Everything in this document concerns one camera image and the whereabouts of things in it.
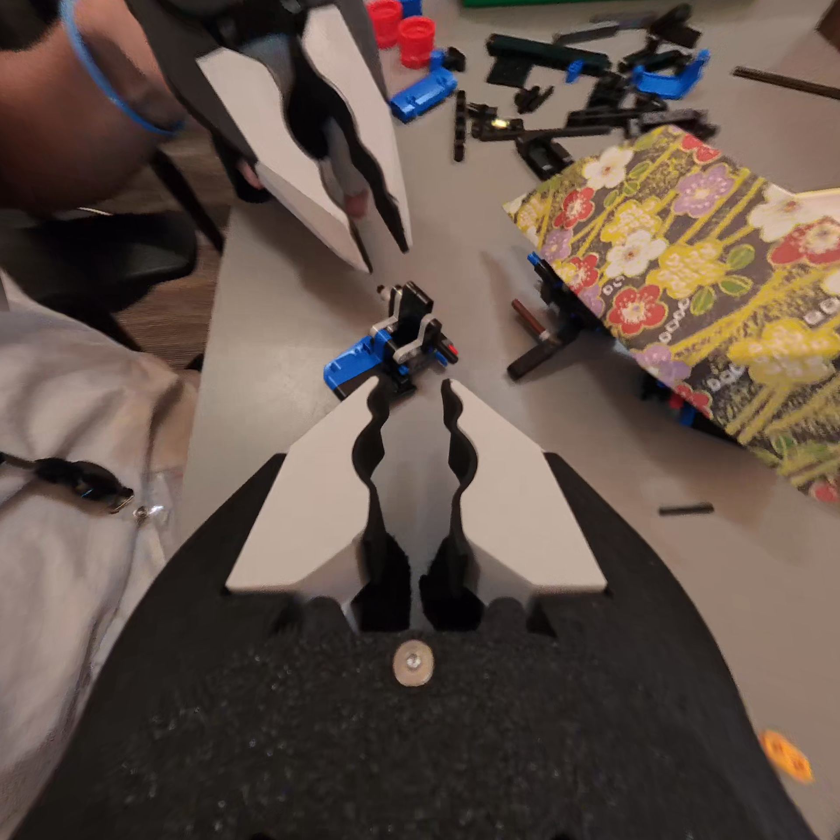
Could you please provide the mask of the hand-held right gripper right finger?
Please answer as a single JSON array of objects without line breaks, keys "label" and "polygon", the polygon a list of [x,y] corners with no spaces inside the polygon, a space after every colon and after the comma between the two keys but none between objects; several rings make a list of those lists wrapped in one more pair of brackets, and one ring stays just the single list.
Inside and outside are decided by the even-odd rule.
[{"label": "hand-held right gripper right finger", "polygon": [[472,631],[495,601],[530,614],[546,596],[602,594],[607,582],[549,453],[454,379],[442,384],[448,533],[420,579],[437,631]]}]

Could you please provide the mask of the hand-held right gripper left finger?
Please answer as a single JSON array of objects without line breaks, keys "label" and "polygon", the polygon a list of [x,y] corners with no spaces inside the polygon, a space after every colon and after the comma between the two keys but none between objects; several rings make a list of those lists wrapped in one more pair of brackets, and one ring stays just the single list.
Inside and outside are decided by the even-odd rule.
[{"label": "hand-held right gripper left finger", "polygon": [[411,571],[385,528],[372,480],[390,389],[372,377],[285,455],[226,580],[234,594],[328,597],[362,631],[402,631]]}]

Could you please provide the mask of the black lego truck chassis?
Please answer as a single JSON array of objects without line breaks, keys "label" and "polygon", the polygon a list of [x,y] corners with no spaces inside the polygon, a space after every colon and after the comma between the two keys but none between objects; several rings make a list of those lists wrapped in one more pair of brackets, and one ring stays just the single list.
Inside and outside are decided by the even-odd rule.
[{"label": "black lego truck chassis", "polygon": [[[565,284],[551,265],[534,251],[528,255],[528,262],[539,278],[542,301],[556,316],[556,325],[553,328],[544,327],[519,299],[512,300],[513,310],[534,340],[534,346],[511,362],[507,368],[509,378],[515,382],[564,350],[583,333],[612,337],[595,313],[595,304],[602,303],[597,294],[582,299]],[[683,426],[712,437],[726,437],[723,430],[711,421],[706,409],[695,407],[686,396],[686,391],[677,392],[677,386],[686,378],[686,374],[679,372],[677,363],[668,359],[664,350],[646,350],[641,353],[636,364],[644,372],[640,385],[641,399],[667,404]]]}]

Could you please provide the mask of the long black lego axle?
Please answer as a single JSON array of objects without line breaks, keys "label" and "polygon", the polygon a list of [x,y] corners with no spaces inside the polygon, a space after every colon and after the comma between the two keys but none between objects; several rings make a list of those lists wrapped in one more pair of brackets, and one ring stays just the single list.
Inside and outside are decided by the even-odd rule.
[{"label": "long black lego axle", "polygon": [[731,70],[731,75],[744,80],[756,81],[765,85],[787,90],[802,92],[819,98],[838,101],[840,99],[839,87],[831,87],[821,83],[788,77],[779,73],[767,70],[758,70],[745,66],[736,66]]}]

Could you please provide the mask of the red lego wheel hub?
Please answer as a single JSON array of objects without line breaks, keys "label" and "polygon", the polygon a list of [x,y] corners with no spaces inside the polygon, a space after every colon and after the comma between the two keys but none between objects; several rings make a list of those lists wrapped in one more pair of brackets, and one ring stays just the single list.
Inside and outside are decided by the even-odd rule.
[{"label": "red lego wheel hub", "polygon": [[403,20],[403,4],[400,1],[370,1],[365,5],[374,30],[378,49],[396,46],[398,29]]},{"label": "red lego wheel hub", "polygon": [[428,67],[435,49],[435,22],[425,16],[405,17],[397,27],[402,65],[410,70]]}]

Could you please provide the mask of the blue wristband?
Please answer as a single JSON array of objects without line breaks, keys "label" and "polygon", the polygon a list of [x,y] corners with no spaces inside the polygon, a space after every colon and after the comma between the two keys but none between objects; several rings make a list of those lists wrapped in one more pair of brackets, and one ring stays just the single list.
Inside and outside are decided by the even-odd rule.
[{"label": "blue wristband", "polygon": [[163,140],[173,140],[183,131],[185,122],[176,122],[170,128],[160,127],[145,119],[120,97],[111,84],[110,79],[98,66],[93,54],[89,50],[87,42],[81,35],[76,21],[76,6],[76,1],[60,1],[58,4],[59,21],[68,38],[73,54],[84,71],[86,71],[92,83],[111,105],[119,110],[124,117],[138,125],[143,131],[151,133]]}]

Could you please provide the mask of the pile of black blue lego beams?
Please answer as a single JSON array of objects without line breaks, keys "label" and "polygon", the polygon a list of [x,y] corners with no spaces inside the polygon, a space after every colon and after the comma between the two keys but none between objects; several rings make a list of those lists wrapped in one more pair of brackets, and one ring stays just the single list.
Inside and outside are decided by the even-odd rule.
[{"label": "pile of black blue lego beams", "polygon": [[[422,16],[422,2],[401,2],[403,18]],[[700,31],[690,25],[692,6],[678,5],[661,13],[595,16],[593,26],[559,33],[550,41],[491,34],[486,51],[492,58],[486,83],[514,90],[516,116],[505,118],[498,108],[468,101],[459,86],[466,56],[456,47],[435,47],[426,74],[390,100],[392,115],[402,124],[454,98],[453,160],[466,156],[467,135],[480,142],[513,142],[520,158],[546,181],[574,161],[561,140],[604,137],[622,131],[628,140],[673,124],[711,139],[717,127],[697,110],[673,110],[697,85],[709,61],[706,49],[696,50]],[[574,84],[593,79],[584,106],[568,112],[557,129],[528,129],[523,117],[539,110],[554,87],[528,86],[533,69],[558,70]]]}]

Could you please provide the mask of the flame-printed lego vehicle assembly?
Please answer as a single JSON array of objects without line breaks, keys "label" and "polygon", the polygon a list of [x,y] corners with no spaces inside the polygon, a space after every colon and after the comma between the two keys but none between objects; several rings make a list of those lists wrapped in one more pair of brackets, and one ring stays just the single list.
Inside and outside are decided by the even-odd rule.
[{"label": "flame-printed lego vehicle assembly", "polygon": [[323,380],[340,400],[378,379],[392,403],[415,393],[414,376],[438,363],[446,368],[459,353],[434,316],[434,301],[413,282],[378,287],[387,316],[353,346],[328,362]]}]

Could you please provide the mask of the person's white shirt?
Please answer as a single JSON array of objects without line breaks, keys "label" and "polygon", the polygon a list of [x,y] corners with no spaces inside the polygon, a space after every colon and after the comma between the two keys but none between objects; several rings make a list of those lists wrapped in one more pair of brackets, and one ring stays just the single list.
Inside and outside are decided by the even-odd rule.
[{"label": "person's white shirt", "polygon": [[198,374],[40,306],[2,272],[2,452],[86,461],[120,512],[2,467],[2,824],[59,759],[116,636],[174,547]]}]

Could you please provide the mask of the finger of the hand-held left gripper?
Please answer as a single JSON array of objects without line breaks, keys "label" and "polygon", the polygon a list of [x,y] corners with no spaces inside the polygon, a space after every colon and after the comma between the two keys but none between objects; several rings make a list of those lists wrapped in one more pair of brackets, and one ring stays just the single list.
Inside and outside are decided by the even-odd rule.
[{"label": "finger of the hand-held left gripper", "polygon": [[267,191],[349,266],[371,272],[349,217],[333,201],[319,164],[287,125],[284,101],[271,72],[256,59],[219,47],[196,61],[253,155]]},{"label": "finger of the hand-held left gripper", "polygon": [[362,1],[314,2],[301,37],[311,67],[329,86],[329,109],[354,169],[397,247],[413,243],[403,167],[375,40]]}]

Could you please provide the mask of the person's left forearm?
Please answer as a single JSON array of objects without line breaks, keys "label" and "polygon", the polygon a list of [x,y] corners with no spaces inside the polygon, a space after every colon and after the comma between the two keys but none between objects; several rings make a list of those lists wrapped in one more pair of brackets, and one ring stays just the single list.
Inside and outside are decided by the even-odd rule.
[{"label": "person's left forearm", "polygon": [[105,99],[59,18],[1,56],[2,208],[51,214],[118,195],[165,141]]}]

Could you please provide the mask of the orange lego piece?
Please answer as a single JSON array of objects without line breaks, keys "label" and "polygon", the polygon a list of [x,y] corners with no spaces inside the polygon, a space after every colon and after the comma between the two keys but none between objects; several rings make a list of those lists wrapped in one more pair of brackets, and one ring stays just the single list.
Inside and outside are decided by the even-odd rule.
[{"label": "orange lego piece", "polygon": [[766,757],[777,770],[800,784],[814,782],[810,760],[783,734],[763,730],[759,740]]}]

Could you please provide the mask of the floral patterned paper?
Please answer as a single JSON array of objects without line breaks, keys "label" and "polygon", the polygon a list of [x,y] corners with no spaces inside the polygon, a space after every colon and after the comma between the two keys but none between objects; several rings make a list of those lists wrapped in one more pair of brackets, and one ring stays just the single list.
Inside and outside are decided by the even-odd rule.
[{"label": "floral patterned paper", "polygon": [[677,127],[504,206],[570,293],[692,421],[838,506],[838,196],[796,194]]}]

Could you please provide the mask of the person's left hand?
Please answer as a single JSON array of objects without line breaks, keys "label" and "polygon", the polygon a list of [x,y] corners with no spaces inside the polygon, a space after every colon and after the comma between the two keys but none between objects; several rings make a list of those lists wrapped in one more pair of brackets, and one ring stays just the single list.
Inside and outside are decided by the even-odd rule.
[{"label": "person's left hand", "polygon": [[170,128],[186,110],[170,89],[142,27],[123,1],[76,1],[76,21],[120,97],[155,125]]}]

